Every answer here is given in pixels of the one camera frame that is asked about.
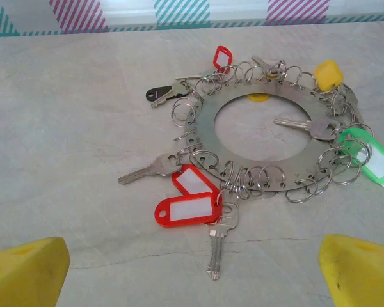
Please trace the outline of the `green key tag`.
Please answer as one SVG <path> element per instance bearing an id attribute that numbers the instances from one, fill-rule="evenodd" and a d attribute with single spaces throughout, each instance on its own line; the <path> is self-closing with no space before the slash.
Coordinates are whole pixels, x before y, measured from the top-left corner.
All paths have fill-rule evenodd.
<path id="1" fill-rule="evenodd" d="M 384 146 L 371 133 L 361 128 L 352 127 L 339 136 L 339 146 L 346 149 L 358 160 L 362 172 L 374 183 L 384 187 Z"/>

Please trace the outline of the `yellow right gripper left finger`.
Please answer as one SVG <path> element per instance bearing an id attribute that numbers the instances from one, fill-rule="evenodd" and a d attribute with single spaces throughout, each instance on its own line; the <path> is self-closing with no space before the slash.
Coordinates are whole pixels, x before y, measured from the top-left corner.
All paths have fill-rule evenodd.
<path id="1" fill-rule="evenodd" d="M 0 250 L 0 307 L 55 307 L 69 265 L 61 237 Z"/>

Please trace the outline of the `red key tag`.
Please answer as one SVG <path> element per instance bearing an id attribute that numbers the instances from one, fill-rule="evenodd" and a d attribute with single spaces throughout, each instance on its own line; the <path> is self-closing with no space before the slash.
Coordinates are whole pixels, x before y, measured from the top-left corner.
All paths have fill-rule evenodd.
<path id="1" fill-rule="evenodd" d="M 172 174 L 172 183 L 182 195 L 219 193 L 219 189 L 193 164 L 183 164 Z"/>
<path id="2" fill-rule="evenodd" d="M 228 66 L 232 63 L 233 55 L 231 51 L 225 46 L 217 46 L 216 52 L 213 58 L 213 65 L 217 69 L 217 71 L 223 72 L 225 70 L 225 66 Z"/>
<path id="3" fill-rule="evenodd" d="M 154 217 L 160 226 L 175 228 L 214 222 L 222 209 L 222 198 L 205 192 L 164 199 L 158 203 Z"/>

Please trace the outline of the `yellow key cap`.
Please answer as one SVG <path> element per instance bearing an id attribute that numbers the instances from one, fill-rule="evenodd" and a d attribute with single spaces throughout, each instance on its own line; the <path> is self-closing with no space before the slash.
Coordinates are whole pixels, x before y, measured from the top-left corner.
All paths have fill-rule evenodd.
<path id="1" fill-rule="evenodd" d="M 321 91 L 330 91 L 343 83 L 344 76 L 337 63 L 329 59 L 319 64 L 314 70 L 317 86 Z"/>

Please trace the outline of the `key bunch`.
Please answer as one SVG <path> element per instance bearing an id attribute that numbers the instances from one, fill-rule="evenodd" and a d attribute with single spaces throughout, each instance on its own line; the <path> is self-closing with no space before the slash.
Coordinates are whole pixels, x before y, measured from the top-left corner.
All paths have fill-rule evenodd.
<path id="1" fill-rule="evenodd" d="M 265 93 L 284 98 L 296 104 L 314 122 L 327 119 L 327 108 L 319 103 L 317 94 L 309 88 L 293 86 L 288 81 L 262 81 L 258 84 L 238 84 L 212 96 L 205 96 L 204 103 L 197 104 L 195 113 L 186 120 L 185 130 L 194 131 L 192 138 L 200 149 L 189 160 L 220 179 L 223 188 L 235 192 L 241 198 L 251 193 L 281 192 L 316 185 L 327 178 L 333 182 L 338 175 L 336 167 L 344 161 L 345 169 L 353 163 L 349 150 L 331 146 L 322 138 L 312 138 L 300 153 L 280 161 L 255 161 L 236 155 L 219 140 L 215 131 L 218 113 L 227 104 L 244 95 Z"/>

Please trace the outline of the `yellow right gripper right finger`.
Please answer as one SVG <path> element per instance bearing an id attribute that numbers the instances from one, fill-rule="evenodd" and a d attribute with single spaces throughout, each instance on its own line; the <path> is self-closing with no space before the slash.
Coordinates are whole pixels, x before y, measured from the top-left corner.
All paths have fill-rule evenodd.
<path id="1" fill-rule="evenodd" d="M 326 235 L 319 265 L 335 307 L 384 307 L 384 245 Z"/>

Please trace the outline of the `black headed key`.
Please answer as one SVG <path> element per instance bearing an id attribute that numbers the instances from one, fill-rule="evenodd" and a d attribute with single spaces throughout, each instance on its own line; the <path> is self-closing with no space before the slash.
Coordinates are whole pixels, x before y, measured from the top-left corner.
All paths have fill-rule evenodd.
<path id="1" fill-rule="evenodd" d="M 151 88 L 146 92 L 145 96 L 149 102 L 154 102 L 163 95 L 167 94 L 171 89 L 172 87 L 170 85 Z"/>

